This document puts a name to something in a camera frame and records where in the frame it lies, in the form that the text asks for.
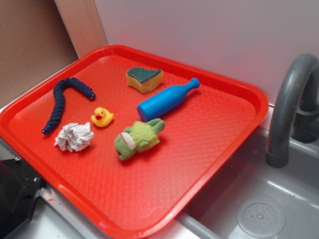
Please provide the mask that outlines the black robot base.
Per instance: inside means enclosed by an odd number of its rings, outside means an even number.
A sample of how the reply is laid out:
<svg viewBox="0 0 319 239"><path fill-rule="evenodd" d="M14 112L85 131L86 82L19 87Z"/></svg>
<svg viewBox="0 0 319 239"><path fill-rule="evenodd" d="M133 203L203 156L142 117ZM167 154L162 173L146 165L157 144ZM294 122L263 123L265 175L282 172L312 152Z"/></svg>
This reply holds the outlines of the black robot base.
<svg viewBox="0 0 319 239"><path fill-rule="evenodd" d="M10 238L31 222L42 177L24 160L0 161L0 237Z"/></svg>

